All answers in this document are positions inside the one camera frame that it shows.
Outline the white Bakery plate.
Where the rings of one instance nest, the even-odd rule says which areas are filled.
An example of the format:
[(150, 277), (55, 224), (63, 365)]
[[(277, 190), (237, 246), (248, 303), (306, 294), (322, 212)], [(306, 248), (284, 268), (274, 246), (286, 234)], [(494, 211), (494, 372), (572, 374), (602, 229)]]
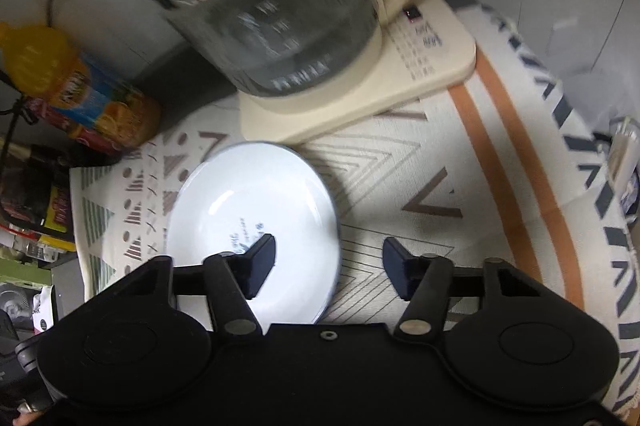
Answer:
[(263, 328), (317, 322), (340, 277), (340, 226), (321, 177), (285, 146), (240, 143), (198, 166), (168, 218), (166, 253), (178, 267), (195, 266), (244, 254), (265, 234), (276, 240), (276, 261), (248, 303), (254, 315)]

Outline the cream kettle base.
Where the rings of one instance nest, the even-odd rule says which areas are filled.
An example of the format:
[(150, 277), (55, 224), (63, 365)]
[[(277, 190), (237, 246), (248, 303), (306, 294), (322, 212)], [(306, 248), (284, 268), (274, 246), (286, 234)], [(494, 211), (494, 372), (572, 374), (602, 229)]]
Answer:
[(299, 144), (468, 79), (476, 43), (444, 0), (412, 0), (419, 15), (401, 13), (374, 32), (363, 53), (325, 84), (284, 98), (240, 94), (247, 140)]

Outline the patterned table cloth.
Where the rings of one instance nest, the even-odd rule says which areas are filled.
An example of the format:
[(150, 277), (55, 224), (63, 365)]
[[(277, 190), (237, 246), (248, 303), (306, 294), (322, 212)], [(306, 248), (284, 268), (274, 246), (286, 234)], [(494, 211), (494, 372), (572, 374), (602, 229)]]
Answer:
[[(639, 401), (639, 267), (604, 152), (512, 24), (484, 6), (459, 19), (478, 49), (466, 82), (293, 150), (321, 177), (340, 226), (340, 277), (319, 320), (400, 317), (382, 265), (388, 236), (460, 266), (501, 257), (611, 331), (620, 357), (604, 402), (626, 415)], [(167, 254), (180, 189), (240, 143), (230, 97), (112, 166), (74, 169), (86, 295)]]

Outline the orange juice bottle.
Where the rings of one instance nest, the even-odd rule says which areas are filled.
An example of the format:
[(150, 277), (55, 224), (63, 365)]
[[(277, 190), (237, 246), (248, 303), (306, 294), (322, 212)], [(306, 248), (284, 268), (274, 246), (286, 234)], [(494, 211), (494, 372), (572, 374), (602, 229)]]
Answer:
[(2, 23), (1, 63), (21, 94), (43, 100), (122, 149), (137, 148), (157, 132), (160, 106), (92, 64), (62, 30)]

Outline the dark soy sauce bottle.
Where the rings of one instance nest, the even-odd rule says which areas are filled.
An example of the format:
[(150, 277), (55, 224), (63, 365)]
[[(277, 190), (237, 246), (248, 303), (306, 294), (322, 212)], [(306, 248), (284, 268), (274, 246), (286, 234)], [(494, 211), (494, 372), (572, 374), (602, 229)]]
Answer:
[(21, 235), (76, 250), (64, 155), (48, 146), (9, 145), (1, 159), (1, 221)]

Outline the red drink can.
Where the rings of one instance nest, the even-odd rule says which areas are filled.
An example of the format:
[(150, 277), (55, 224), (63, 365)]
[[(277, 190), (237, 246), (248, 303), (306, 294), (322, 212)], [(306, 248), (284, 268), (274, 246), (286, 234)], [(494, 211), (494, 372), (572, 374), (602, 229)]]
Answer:
[(51, 108), (50, 105), (43, 100), (28, 98), (25, 106), (30, 112), (34, 113), (35, 116), (39, 117), (40, 120), (45, 120), (51, 126), (64, 131), (68, 138), (84, 146), (88, 146), (88, 148), (96, 152), (109, 156), (122, 154), (122, 148), (117, 143), (109, 138), (105, 138), (93, 129), (74, 122), (60, 111)]

